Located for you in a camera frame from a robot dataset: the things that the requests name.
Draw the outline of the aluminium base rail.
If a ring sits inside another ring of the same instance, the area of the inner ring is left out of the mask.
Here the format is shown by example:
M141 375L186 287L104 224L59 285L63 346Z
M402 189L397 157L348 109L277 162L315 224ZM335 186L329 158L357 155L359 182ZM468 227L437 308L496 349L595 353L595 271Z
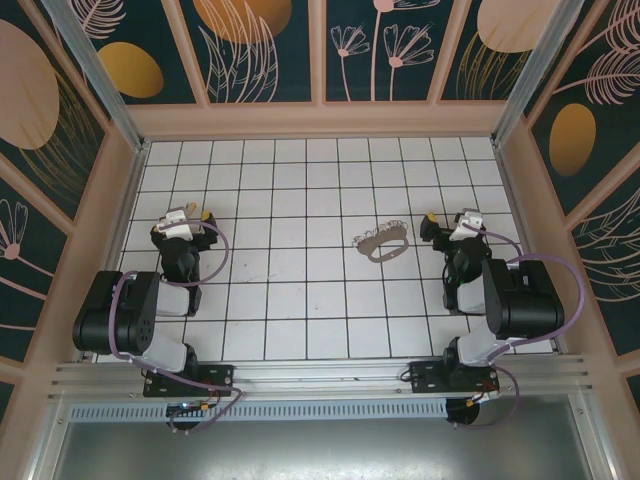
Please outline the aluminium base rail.
M406 359L240 361L233 385L244 398L257 400L328 400L405 398L409 384L400 380ZM574 394L593 387L583 358L577 355L506 355L497 365L513 374L523 395ZM141 401L144 378L128 363L63 363L56 367L50 400Z

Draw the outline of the small circuit board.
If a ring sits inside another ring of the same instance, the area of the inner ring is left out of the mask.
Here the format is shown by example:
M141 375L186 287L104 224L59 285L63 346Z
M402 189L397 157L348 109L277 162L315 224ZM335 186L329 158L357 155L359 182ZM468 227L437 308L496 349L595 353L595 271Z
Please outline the small circuit board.
M202 416L203 412L212 410L218 402L196 400L193 402L170 403L166 407L165 416Z

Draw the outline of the grey metal sheet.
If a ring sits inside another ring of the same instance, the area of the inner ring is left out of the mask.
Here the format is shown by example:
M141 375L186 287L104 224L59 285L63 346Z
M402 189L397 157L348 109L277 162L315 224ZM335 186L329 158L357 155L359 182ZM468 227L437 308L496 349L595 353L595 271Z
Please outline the grey metal sheet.
M567 424L441 420L74 424L55 480L593 480Z

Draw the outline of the aluminium frame post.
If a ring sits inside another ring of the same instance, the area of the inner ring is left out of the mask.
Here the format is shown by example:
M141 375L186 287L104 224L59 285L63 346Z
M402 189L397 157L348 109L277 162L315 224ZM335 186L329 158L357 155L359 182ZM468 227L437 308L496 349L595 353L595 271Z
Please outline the aluminium frame post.
M491 133L492 145L495 149L500 150L508 140L524 108L575 24L583 4L584 0L559 0L517 78Z
M135 153L142 151L144 139L127 106L116 90L89 37L84 33L67 0L41 0L52 22L59 29L89 82Z

